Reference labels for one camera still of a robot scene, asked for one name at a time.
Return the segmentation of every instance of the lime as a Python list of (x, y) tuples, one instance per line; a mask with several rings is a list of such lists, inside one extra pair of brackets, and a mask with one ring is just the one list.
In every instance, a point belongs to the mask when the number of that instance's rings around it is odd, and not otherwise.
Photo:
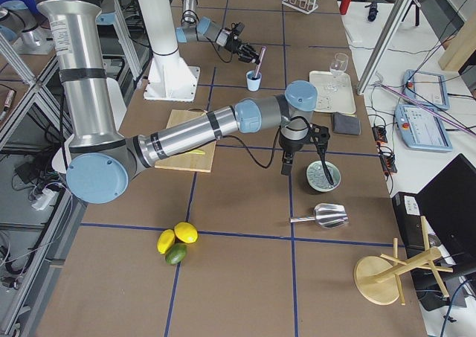
[(185, 255), (187, 255), (187, 245), (184, 243), (176, 243), (165, 254), (165, 261), (167, 264), (175, 265), (180, 263)]
[(161, 254), (167, 253), (167, 250), (176, 242), (176, 234), (172, 229), (163, 231), (157, 240), (157, 250)]
[(199, 232), (196, 231), (196, 228), (187, 222), (180, 222), (173, 230), (176, 236), (184, 243), (194, 243), (199, 237)]

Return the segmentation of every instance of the glass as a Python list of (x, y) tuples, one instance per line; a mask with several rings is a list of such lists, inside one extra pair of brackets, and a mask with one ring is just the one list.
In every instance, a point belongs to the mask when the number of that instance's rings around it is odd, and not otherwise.
[(349, 64), (349, 56), (345, 53), (336, 53), (334, 59), (329, 65), (329, 70), (332, 73), (333, 79), (331, 83), (327, 85), (327, 89), (330, 91), (338, 91), (338, 77), (340, 77), (346, 70)]

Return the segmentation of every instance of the cutting board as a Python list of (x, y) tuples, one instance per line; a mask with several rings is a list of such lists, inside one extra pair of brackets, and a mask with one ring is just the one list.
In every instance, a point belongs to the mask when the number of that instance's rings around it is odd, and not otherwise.
[[(178, 125), (204, 115), (204, 112), (192, 112), (190, 110), (172, 110), (167, 122), (167, 128)], [(182, 153), (164, 160), (157, 161), (155, 168), (168, 170), (184, 170), (196, 172), (211, 172), (213, 154), (215, 153), (215, 142), (202, 146), (196, 153)]]

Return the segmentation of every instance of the black monitor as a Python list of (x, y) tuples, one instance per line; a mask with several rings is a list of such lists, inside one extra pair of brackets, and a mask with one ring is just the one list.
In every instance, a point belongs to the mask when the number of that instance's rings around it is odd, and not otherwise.
[[(453, 274), (441, 274), (443, 279), (476, 278), (476, 168), (459, 154), (415, 198), (420, 213), (457, 264)], [(416, 287), (425, 285), (418, 284), (417, 279)], [(471, 284), (476, 291), (476, 283)]]

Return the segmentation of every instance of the white desk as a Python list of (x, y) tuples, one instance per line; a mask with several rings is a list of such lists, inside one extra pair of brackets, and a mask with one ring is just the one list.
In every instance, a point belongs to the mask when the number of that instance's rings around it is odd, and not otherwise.
[[(356, 48), (374, 48), (382, 28), (387, 21), (388, 15), (393, 7), (392, 4), (378, 4), (379, 13), (374, 22), (367, 21), (368, 3), (352, 2), (347, 15), (342, 16), (344, 26), (348, 34), (349, 44), (352, 49), (353, 60), (356, 66), (357, 75), (360, 79), (362, 72), (370, 58), (371, 50)], [(389, 49), (418, 52), (431, 49), (437, 44), (437, 36), (431, 29), (425, 16), (420, 13), (420, 25), (415, 27), (414, 8), (407, 15), (405, 21), (400, 25), (396, 35), (391, 41)], [(422, 71), (429, 71), (444, 74), (446, 79), (457, 77), (457, 72), (442, 71), (438, 65), (438, 59), (444, 53), (440, 48), (437, 53), (421, 68)], [(389, 86), (402, 85), (403, 74), (407, 69), (416, 69), (425, 59), (426, 53), (407, 54), (387, 50), (379, 63), (377, 72), (384, 78), (384, 84)], [(449, 93), (470, 95), (463, 80), (458, 77), (446, 82)], [(371, 105), (381, 112), (375, 113), (368, 108), (369, 114), (378, 114), (385, 118), (386, 123), (392, 123), (392, 114), (399, 102), (399, 98), (384, 89), (369, 86), (364, 93), (365, 103)], [(450, 109), (448, 111), (456, 119), (462, 121), (467, 126), (476, 125), (476, 101), (468, 98), (450, 97)], [(370, 116), (370, 122), (376, 117)], [(377, 118), (376, 124), (382, 124), (382, 119)], [(463, 153), (474, 166), (476, 166), (476, 139), (463, 132), (449, 132), (449, 138), (453, 145), (450, 153), (430, 153), (410, 150), (402, 141), (396, 126), (387, 126), (388, 145), (396, 153), (396, 167), (398, 173), (393, 175), (393, 189), (391, 181), (387, 185), (390, 194), (404, 191), (418, 193), (433, 177), (435, 177), (456, 155)], [(445, 336), (473, 336), (476, 331), (476, 300), (467, 298), (468, 308), (452, 308), (451, 316), (457, 319), (456, 323), (447, 323)], [(422, 308), (427, 332), (431, 336), (439, 336), (443, 325), (443, 316), (447, 307), (427, 312)]]

